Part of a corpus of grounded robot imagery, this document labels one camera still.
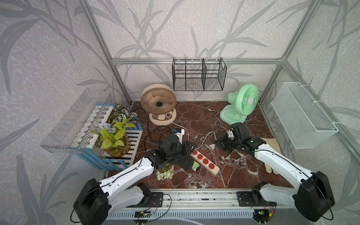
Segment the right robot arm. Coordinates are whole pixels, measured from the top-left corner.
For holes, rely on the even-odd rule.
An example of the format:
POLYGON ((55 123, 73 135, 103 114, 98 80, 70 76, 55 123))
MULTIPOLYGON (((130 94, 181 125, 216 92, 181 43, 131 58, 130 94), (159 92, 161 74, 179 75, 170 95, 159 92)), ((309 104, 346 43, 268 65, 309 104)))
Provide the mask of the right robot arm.
POLYGON ((242 123, 230 126, 222 137, 216 138, 215 146, 231 154, 242 150, 262 161, 279 173, 291 188, 261 182, 252 188, 250 199, 256 205, 279 203, 297 211, 307 220, 316 222, 331 212, 335 199, 328 177, 321 171, 312 172, 278 153, 259 137, 251 137, 242 123))

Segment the beige round desk fan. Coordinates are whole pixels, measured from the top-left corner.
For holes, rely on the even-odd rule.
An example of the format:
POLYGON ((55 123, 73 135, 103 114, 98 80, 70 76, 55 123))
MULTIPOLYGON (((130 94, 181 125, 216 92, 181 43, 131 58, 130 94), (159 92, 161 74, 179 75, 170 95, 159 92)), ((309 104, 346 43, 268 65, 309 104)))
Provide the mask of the beige round desk fan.
POLYGON ((142 108, 149 113, 156 126, 172 124, 177 116, 177 98, 173 90, 164 84, 153 84, 145 88, 140 100, 142 108))

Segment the white artificial flower sprig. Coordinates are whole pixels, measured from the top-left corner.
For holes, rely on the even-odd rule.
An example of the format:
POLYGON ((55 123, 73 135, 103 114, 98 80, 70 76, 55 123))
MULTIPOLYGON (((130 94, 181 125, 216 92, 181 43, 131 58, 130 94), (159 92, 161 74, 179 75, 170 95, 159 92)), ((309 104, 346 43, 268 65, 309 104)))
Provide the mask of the white artificial flower sprig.
POLYGON ((158 181, 172 179, 174 175, 173 165, 167 163, 165 167, 161 168, 159 171, 156 172, 156 175, 158 181))

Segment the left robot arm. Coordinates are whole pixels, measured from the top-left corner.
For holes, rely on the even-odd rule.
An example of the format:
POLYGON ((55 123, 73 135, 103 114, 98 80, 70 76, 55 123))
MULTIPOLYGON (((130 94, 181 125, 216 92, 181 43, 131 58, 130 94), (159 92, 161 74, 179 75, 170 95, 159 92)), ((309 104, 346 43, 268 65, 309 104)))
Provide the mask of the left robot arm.
POLYGON ((122 172, 101 181, 94 178, 87 181, 73 204, 78 222, 101 225, 112 212, 139 204, 150 191, 135 183, 168 163, 190 169, 194 162, 191 154, 196 147, 195 143, 181 142, 176 134, 170 134, 157 149, 148 151, 122 172))

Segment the beige power strip red sockets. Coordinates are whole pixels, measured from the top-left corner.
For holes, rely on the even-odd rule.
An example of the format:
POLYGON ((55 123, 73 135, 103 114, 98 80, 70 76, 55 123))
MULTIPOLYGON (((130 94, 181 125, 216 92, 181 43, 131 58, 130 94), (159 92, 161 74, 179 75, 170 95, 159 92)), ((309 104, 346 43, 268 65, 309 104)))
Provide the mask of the beige power strip red sockets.
POLYGON ((219 167, 215 165, 211 160, 209 160, 206 156, 204 156, 201 152, 194 150, 191 154, 191 157, 200 166, 207 169, 211 174, 217 175, 219 173, 219 167))

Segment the black work glove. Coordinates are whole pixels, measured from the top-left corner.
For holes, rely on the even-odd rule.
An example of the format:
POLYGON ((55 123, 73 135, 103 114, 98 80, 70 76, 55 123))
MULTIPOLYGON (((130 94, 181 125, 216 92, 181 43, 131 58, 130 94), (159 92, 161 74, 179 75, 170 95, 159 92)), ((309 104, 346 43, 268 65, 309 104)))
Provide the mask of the black work glove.
POLYGON ((170 159, 168 160, 168 163, 178 165, 186 171, 192 169, 195 161, 190 155, 185 155, 170 159))

